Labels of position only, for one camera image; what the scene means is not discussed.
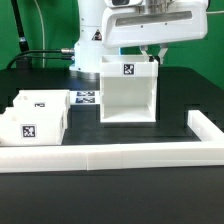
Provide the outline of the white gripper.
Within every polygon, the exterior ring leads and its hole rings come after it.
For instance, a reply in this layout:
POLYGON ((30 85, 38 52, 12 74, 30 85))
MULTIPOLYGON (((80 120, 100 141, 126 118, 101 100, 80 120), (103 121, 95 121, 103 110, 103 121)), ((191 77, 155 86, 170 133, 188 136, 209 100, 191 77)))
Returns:
POLYGON ((146 62, 148 46, 203 39, 207 34, 207 2, 106 2, 102 16, 102 43, 107 48, 140 46, 146 62))

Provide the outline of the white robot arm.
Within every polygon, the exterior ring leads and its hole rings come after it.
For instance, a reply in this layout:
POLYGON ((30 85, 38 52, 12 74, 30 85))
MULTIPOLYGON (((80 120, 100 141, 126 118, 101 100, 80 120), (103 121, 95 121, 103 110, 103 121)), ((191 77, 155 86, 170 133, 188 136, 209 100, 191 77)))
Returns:
POLYGON ((210 0, 78 0, 80 37, 70 73, 96 80, 100 59, 125 47, 202 39, 210 0))

